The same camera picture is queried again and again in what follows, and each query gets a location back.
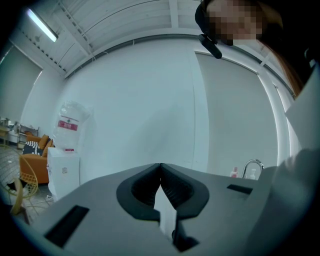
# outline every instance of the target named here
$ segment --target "white wall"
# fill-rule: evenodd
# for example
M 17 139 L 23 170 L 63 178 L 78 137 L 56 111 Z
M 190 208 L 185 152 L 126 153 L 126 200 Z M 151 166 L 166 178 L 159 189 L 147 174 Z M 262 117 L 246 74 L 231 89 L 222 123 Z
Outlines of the white wall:
M 12 47 L 0 64 L 0 116 L 19 121 L 41 68 Z
M 27 98 L 20 123 L 39 127 L 38 136 L 47 134 L 52 138 L 56 104 L 64 83 L 61 76 L 44 69 Z
M 278 141 L 275 117 L 257 74 L 223 59 L 197 54 L 209 113 L 207 172 L 229 176 L 250 159 L 276 166 Z
M 320 148 L 320 67 L 317 64 L 301 94 L 285 113 L 302 149 Z
M 268 70 L 266 70 L 266 73 L 268 77 L 271 79 L 272 83 L 275 86 L 277 86 L 276 90 L 280 97 L 281 104 L 283 105 L 284 112 L 286 112 L 291 107 L 291 105 L 295 102 L 294 98 L 289 93 L 286 86 L 274 74 L 272 74 Z M 284 116 L 284 119 L 286 119 L 286 123 L 287 123 L 290 156 L 292 157 L 298 154 L 298 152 L 301 150 L 301 145 L 298 140 L 297 134 L 294 131 L 293 127 L 291 126 L 289 120 L 287 119 L 286 116 Z
M 80 150 L 81 183 L 149 163 L 192 168 L 195 158 L 206 171 L 208 137 L 198 146 L 202 154 L 194 152 L 194 82 L 201 79 L 193 76 L 190 44 L 159 40 L 125 47 L 66 82 L 58 106 L 73 100 L 94 108 Z M 206 134 L 208 118 L 198 123 Z
M 285 159 L 290 156 L 291 149 L 290 133 L 287 118 L 285 115 L 285 109 L 280 95 L 275 88 L 271 78 L 267 74 L 265 67 L 260 70 L 258 77 L 271 104 L 277 135 L 277 165 L 280 165 Z

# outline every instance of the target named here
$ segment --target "gray device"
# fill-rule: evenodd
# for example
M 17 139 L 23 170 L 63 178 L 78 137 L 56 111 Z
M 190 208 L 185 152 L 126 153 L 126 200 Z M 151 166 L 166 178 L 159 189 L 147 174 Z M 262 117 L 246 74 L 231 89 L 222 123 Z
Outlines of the gray device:
M 303 150 L 292 166 L 265 168 L 259 180 L 144 165 L 81 185 L 32 230 L 21 228 L 43 252 L 60 255 L 265 255 L 307 211 L 319 163 L 319 150 Z M 173 242 L 153 208 L 159 186 L 177 210 Z

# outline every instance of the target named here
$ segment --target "orange sofa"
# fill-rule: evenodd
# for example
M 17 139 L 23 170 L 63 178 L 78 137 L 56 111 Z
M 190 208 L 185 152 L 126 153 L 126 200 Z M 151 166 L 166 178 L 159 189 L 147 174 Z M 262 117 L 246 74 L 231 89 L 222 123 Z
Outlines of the orange sofa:
M 39 143 L 41 139 L 42 138 L 40 138 L 40 137 L 36 137 L 36 136 L 32 136 L 32 135 L 28 135 L 26 137 L 27 142 Z M 26 163 L 26 161 L 27 161 L 34 171 L 34 174 L 37 178 L 38 184 L 49 183 L 48 170 L 47 170 L 47 160 L 48 160 L 47 154 L 45 156 L 42 156 L 42 155 L 27 153 L 27 154 L 21 154 L 19 157 L 20 172 L 25 173 L 25 174 L 32 174 L 30 167 Z

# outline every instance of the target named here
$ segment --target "ceiling beam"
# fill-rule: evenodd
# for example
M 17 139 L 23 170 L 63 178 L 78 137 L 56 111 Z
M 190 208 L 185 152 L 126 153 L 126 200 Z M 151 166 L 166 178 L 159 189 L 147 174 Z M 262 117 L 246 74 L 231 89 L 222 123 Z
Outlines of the ceiling beam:
M 17 47 L 24 55 L 51 74 L 64 77 L 66 72 L 55 64 L 45 53 L 33 44 L 22 32 L 15 29 L 9 37 L 11 43 Z
M 178 0 L 169 0 L 171 27 L 176 29 L 179 27 L 178 22 Z
M 129 18 L 132 14 L 141 13 L 143 12 L 143 8 L 149 8 L 150 6 L 154 7 L 154 10 L 164 10 L 163 6 L 165 5 L 165 9 L 167 12 L 169 12 L 168 9 L 168 0 L 135 0 L 133 1 L 127 1 L 128 3 L 125 5 L 116 5 L 118 7 L 114 8 L 111 7 L 108 1 L 105 1 L 103 5 L 99 6 L 99 9 L 103 10 L 104 7 L 106 9 L 111 9 L 110 11 L 105 11 L 103 15 L 97 15 L 97 9 L 94 9 L 90 12 L 89 16 L 96 16 L 96 20 L 92 20 L 93 23 L 91 23 L 88 27 L 94 26 L 94 29 L 96 28 L 96 24 L 101 24 L 102 21 L 108 21 L 109 17 L 112 19 L 112 22 L 109 23 L 109 25 L 115 21 L 115 17 L 119 17 L 124 15 L 125 18 Z M 86 28 L 86 33 L 90 31 L 91 28 Z
M 132 24 L 135 24 L 135 27 L 142 28 L 145 27 L 145 30 L 152 28 L 153 26 L 160 26 L 163 24 L 165 27 L 170 25 L 170 20 L 168 20 L 170 11 L 169 9 L 165 10 L 154 10 L 147 12 L 149 21 L 146 22 L 146 12 L 136 12 L 132 15 L 124 15 L 119 13 L 112 19 L 112 23 L 103 24 L 102 22 L 96 26 L 95 33 L 91 32 L 89 43 L 95 45 L 97 40 L 104 39 L 109 41 L 111 38 L 121 37 L 122 34 L 128 34 L 129 30 L 132 30 Z
M 65 12 L 59 8 L 54 12 L 54 18 L 59 22 L 65 29 L 66 32 L 70 34 L 74 42 L 79 46 L 80 50 L 86 55 L 92 55 L 91 46 L 83 38 L 77 28 L 73 25 L 72 21 L 67 17 Z
M 170 34 L 178 34 L 178 35 L 194 35 L 198 36 L 201 34 L 200 29 L 192 29 L 192 28 L 158 28 L 158 29 L 151 29 L 146 30 L 130 35 L 126 35 L 124 37 L 118 38 L 116 40 L 113 40 L 112 42 L 100 47 L 99 49 L 95 50 L 92 54 L 94 56 L 102 53 L 103 51 L 108 52 L 108 49 L 120 45 L 122 43 L 135 40 L 138 38 L 144 38 L 144 37 L 150 37 L 150 36 L 156 36 L 156 35 L 170 35 Z M 92 59 L 92 56 L 85 57 L 83 60 L 81 60 L 79 63 L 75 64 L 66 74 L 65 78 L 70 76 L 73 71 L 75 71 L 78 67 L 80 67 L 82 64 L 86 63 L 88 60 Z

